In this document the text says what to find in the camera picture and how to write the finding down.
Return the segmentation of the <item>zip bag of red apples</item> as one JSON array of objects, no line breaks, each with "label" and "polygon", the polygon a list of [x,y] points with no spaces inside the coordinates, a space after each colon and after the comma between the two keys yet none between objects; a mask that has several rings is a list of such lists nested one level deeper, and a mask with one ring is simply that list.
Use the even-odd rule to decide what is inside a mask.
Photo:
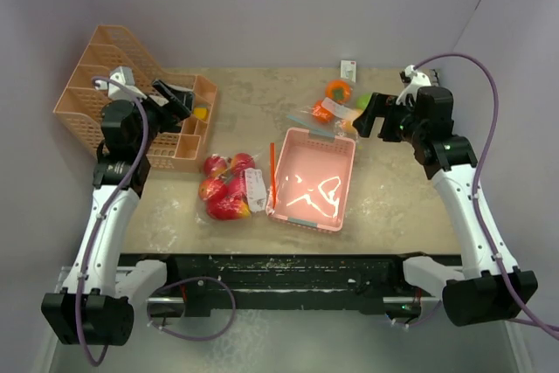
[{"label": "zip bag of red apples", "polygon": [[272,213],[272,152],[268,147],[213,153],[202,160],[197,220],[246,222]]}]

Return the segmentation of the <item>pink perforated plastic basket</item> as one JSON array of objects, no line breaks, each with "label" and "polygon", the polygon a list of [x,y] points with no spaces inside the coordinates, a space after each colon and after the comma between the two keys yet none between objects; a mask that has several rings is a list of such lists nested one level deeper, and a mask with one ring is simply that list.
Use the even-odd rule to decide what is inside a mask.
[{"label": "pink perforated plastic basket", "polygon": [[335,233],[342,229],[356,143],[342,136],[289,128],[266,212],[274,221]]}]

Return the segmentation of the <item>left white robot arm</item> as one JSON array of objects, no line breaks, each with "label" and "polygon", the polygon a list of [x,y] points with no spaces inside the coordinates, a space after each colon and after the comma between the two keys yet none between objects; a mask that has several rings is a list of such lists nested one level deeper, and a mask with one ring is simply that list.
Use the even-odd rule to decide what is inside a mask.
[{"label": "left white robot arm", "polygon": [[60,290],[46,294],[41,312],[66,345],[122,346],[135,310],[154,292],[170,296],[177,271],[159,260],[118,266],[123,239],[150,171],[148,149],[191,115],[194,94],[157,79],[160,105],[133,86],[108,82],[110,102],[101,111],[103,138],[93,170],[93,201],[78,255]]}]

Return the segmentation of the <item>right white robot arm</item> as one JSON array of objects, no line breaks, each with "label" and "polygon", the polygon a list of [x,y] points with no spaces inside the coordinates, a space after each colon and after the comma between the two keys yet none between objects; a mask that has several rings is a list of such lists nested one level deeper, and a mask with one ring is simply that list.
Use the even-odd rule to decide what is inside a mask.
[{"label": "right white robot arm", "polygon": [[538,282],[533,272],[519,268],[500,236],[476,175],[480,164],[473,148],[453,132],[453,104],[452,93],[438,86],[421,87],[404,102],[373,93],[353,123],[361,137],[368,137],[375,120],[381,118],[380,139],[413,147],[459,238],[460,269],[426,255],[407,256],[389,273],[389,286],[398,295],[423,289],[442,302],[456,326],[512,320]]}]

